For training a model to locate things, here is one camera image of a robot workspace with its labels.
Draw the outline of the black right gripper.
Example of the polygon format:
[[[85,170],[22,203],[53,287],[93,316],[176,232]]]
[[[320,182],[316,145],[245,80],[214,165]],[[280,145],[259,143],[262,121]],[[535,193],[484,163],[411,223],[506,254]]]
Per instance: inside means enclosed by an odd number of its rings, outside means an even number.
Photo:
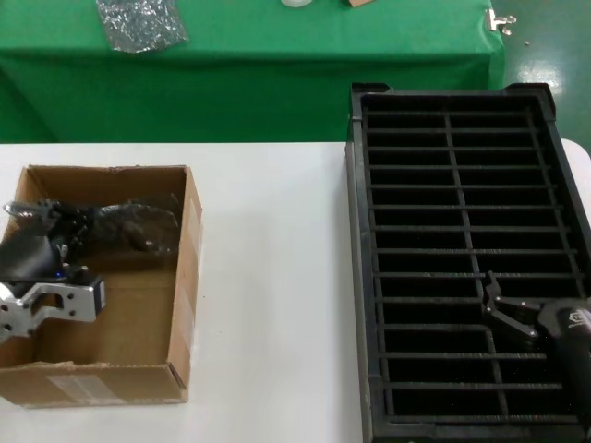
[[[590,310],[581,299],[557,299],[540,303],[504,296],[492,271],[484,287],[484,315],[488,327],[510,341],[536,341],[537,332],[515,320],[537,318],[544,331],[550,359],[562,384],[574,398],[590,397]]]

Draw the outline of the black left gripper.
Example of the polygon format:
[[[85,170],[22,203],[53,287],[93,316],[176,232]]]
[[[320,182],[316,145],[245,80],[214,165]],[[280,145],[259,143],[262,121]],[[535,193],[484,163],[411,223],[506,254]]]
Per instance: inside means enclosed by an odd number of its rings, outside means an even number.
[[[1,242],[1,282],[65,282],[64,257],[77,257],[90,236],[91,218],[75,217],[75,207],[62,200],[31,203],[26,219],[57,221],[54,235],[19,231]]]

